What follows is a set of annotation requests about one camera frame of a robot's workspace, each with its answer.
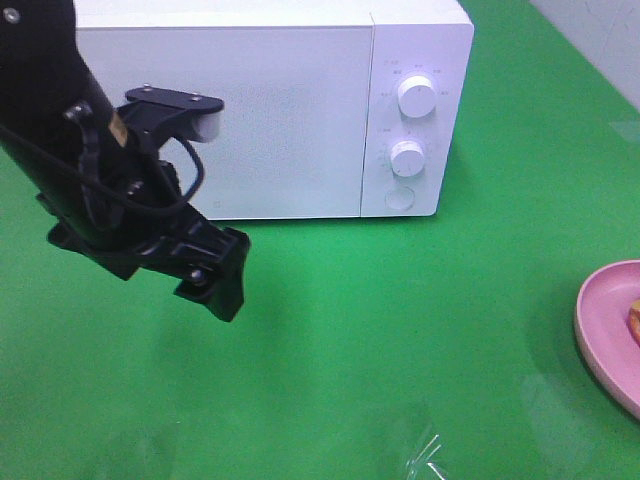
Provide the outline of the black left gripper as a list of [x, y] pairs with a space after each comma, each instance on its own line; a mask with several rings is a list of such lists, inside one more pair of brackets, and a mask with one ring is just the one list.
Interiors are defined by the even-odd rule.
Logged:
[[70, 182], [42, 196], [58, 220], [50, 243], [123, 279], [140, 268], [180, 278], [175, 295], [221, 321], [235, 318], [249, 237], [192, 207], [160, 148], [140, 145], [118, 115], [49, 115], [35, 121], [34, 141]]

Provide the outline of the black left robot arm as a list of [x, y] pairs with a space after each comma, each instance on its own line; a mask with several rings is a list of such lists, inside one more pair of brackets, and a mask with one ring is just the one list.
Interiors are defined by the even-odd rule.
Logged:
[[214, 226], [174, 166], [212, 140], [222, 100], [150, 86], [114, 107], [82, 58], [70, 1], [1, 5], [1, 146], [57, 222], [48, 239], [121, 279], [147, 269], [229, 322], [241, 308], [248, 236]]

